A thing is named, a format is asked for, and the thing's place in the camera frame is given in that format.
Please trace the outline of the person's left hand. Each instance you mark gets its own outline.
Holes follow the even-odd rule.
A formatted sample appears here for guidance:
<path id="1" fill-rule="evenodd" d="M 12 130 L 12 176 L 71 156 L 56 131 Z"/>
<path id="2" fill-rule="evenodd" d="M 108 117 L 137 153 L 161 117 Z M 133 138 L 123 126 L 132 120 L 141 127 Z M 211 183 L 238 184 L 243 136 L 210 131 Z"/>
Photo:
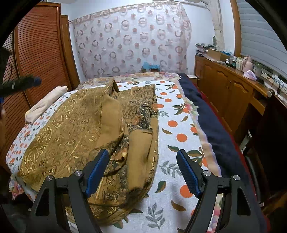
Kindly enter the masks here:
<path id="1" fill-rule="evenodd" d="M 0 119 L 0 149 L 2 150 L 5 144 L 5 134 L 6 134 L 6 112 L 1 105 L 1 119 Z"/>

